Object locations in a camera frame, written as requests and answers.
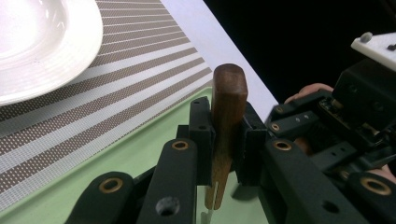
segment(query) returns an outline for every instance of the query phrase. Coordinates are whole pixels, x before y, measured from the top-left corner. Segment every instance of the dark wall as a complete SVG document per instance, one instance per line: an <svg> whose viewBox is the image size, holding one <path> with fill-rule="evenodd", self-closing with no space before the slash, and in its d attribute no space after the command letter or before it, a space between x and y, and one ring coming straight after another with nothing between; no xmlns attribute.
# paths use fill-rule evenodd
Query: dark wall
<svg viewBox="0 0 396 224"><path fill-rule="evenodd" d="M280 103L314 82L334 86L363 58L356 37L396 30L380 0L205 2Z"/></svg>

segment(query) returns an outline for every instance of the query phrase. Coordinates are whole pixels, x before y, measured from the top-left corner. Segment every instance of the table surface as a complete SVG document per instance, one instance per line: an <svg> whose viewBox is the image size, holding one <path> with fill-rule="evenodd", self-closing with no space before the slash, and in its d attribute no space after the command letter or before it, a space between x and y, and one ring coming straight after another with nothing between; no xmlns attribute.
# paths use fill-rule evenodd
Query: table surface
<svg viewBox="0 0 396 224"><path fill-rule="evenodd" d="M223 63L235 63L243 68L247 78L247 100L261 119L265 120L277 101L205 3L202 0L162 0L162 3L212 70ZM175 124L188 122L186 114L189 111L189 101L193 97L200 96L210 96L210 92L204 90L193 95L169 113L164 113L149 122L146 128L143 127L141 131L125 136L122 141L93 156L76 167L73 172L11 206L0 213L0 222L64 223L77 197L84 190L81 186L87 186L95 177L110 169L127 172L132 176L142 174L156 164L160 152L158 146L175 137L177 128ZM139 150L134 151L133 157L128 157L125 153L128 153L128 148L131 147ZM253 197L247 201L236 200L231 197L236 190L236 178L234 173L231 173L225 192L229 197L224 199L222 207L214 214L212 223L267 223L258 198ZM200 214L205 211L203 193L204 189L198 188L197 223L200 223Z"/></svg>

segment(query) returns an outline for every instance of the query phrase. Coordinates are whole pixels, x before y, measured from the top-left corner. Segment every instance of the gray striped placemat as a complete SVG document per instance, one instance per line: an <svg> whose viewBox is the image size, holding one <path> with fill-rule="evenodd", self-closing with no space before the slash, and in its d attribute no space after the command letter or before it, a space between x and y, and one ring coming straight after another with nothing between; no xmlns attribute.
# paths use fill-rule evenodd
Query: gray striped placemat
<svg viewBox="0 0 396 224"><path fill-rule="evenodd" d="M160 0L96 3L104 37L90 67L56 91L0 107L0 211L211 84Z"/></svg>

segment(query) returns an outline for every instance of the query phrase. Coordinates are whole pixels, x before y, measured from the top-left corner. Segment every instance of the green surface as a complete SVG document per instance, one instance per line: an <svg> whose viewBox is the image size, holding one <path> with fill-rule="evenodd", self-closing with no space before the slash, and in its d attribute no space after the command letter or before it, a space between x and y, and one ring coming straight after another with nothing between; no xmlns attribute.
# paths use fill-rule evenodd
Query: green surface
<svg viewBox="0 0 396 224"><path fill-rule="evenodd" d="M75 167L62 178L12 205L0 214L0 223L64 223L79 195L97 176L119 171L136 177L155 166L163 144L176 137L177 125L189 123L190 102L203 96L210 100L210 94L210 88L198 92L171 111ZM222 206L213 214L211 223L268 223L259 199L252 197L249 200L236 200L232 195L241 191L235 191L236 189L236 176L231 173ZM205 188L198 187L197 190L196 223L200 224L201 213L207 212L207 209L204 206Z"/></svg>

